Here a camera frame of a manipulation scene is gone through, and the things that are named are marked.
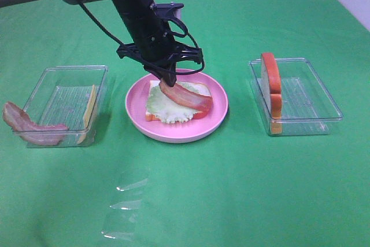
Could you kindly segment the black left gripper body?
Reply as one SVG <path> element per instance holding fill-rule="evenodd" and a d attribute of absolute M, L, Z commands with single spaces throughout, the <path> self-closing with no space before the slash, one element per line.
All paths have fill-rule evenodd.
<path fill-rule="evenodd" d="M 133 42 L 121 45 L 118 54 L 141 64 L 158 67 L 173 62 L 193 61 L 204 69 L 202 49 L 181 21 L 162 20 L 154 12 L 155 3 L 143 5 L 139 0 L 113 0 Z"/>

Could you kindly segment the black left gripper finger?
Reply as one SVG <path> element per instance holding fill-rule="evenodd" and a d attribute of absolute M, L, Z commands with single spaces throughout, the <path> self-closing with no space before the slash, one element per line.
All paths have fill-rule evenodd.
<path fill-rule="evenodd" d="M 145 65 L 144 70 L 152 73 L 159 80 L 163 79 L 167 85 L 171 84 L 171 66 L 170 65 L 167 65 L 164 67 L 158 67 L 158 69 L 156 69 L 155 67 L 149 66 L 149 65 Z"/>
<path fill-rule="evenodd" d="M 169 86 L 173 87 L 177 81 L 176 78 L 176 63 L 173 62 L 167 65 L 163 71 L 163 80 Z"/>

